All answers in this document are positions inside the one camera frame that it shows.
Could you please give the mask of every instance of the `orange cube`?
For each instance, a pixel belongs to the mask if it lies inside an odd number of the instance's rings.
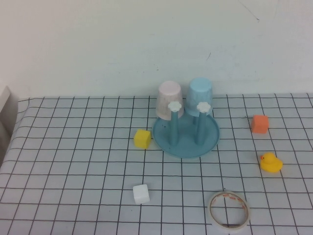
[[[253,133],[265,134],[268,131],[269,122],[268,116],[254,115],[251,129]]]

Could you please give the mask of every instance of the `pink cup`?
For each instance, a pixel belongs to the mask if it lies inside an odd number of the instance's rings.
[[[181,87],[177,82],[166,81],[158,88],[158,96],[156,100],[156,115],[163,120],[171,120],[171,110],[168,108],[169,103],[178,101],[182,108],[178,112],[180,118],[184,113]]]

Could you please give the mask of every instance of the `cup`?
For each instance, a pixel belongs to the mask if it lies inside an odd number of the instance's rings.
[[[171,120],[171,110],[168,108],[169,103],[172,101],[178,101],[183,104],[181,87],[177,82],[166,81],[163,82],[158,88],[158,96],[156,100],[156,115],[163,120]],[[182,107],[178,111],[178,117],[180,118],[184,113]]]
[[[205,77],[197,77],[190,82],[186,98],[186,112],[191,116],[199,117],[197,105],[200,102],[207,102],[212,105],[212,83]]]

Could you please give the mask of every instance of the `yellow cube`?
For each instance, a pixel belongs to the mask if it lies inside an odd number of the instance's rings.
[[[145,130],[137,130],[134,143],[137,148],[148,148],[151,142],[151,132]]]

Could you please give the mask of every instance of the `blue tray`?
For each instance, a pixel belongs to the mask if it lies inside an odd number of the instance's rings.
[[[220,139],[220,129],[211,115],[207,116],[206,140],[202,146],[195,143],[197,125],[193,117],[184,113],[179,118],[179,141],[176,146],[169,143],[170,121],[158,118],[153,126],[152,134],[157,145],[164,151],[179,158],[196,158],[211,151]]]

